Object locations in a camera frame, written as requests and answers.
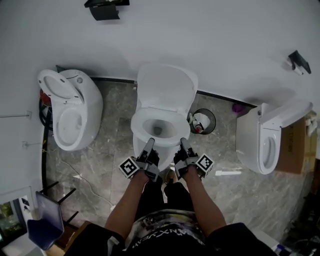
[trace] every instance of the forearm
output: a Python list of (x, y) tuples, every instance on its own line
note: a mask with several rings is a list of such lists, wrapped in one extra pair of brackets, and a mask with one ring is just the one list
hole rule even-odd
[(220, 209), (206, 192), (196, 169), (192, 166), (184, 177), (188, 187), (196, 219), (206, 237), (226, 225)]
[(130, 181), (119, 203), (110, 213), (105, 223), (105, 228), (127, 239), (135, 221), (138, 204), (144, 190), (145, 181), (139, 176), (134, 176)]

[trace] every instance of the red object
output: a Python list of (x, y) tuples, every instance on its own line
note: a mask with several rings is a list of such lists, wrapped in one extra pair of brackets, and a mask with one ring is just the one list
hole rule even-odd
[(44, 105), (51, 107), (51, 99), (48, 95), (44, 93), (42, 89), (40, 90), (40, 98)]

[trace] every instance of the open toilet lid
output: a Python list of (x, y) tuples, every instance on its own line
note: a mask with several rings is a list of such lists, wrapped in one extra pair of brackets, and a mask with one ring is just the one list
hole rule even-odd
[(187, 109), (194, 101), (198, 77), (180, 67), (149, 63), (140, 68), (137, 84), (143, 108), (178, 111)]
[(311, 102), (294, 99), (281, 107), (266, 114), (262, 114), (259, 122), (261, 125), (265, 126), (284, 128), (293, 124), (295, 121), (298, 121), (300, 118), (303, 118), (312, 110), (312, 108), (313, 104)]
[(51, 100), (72, 104), (84, 104), (84, 98), (63, 75), (53, 70), (45, 69), (38, 75), (38, 83), (43, 92), (48, 95)]

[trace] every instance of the hand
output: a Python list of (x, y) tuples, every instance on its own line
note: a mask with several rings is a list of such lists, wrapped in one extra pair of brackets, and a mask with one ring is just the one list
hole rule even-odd
[(141, 182), (145, 185), (149, 181), (149, 177), (146, 175), (144, 170), (138, 170), (132, 177), (131, 180)]
[(182, 176), (185, 182), (190, 181), (191, 179), (199, 179), (197, 168), (193, 165), (188, 167), (188, 171)]

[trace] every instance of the window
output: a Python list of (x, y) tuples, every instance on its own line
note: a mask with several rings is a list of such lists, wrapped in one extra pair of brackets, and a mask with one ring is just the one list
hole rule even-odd
[(26, 232), (19, 199), (0, 204), (0, 248)]

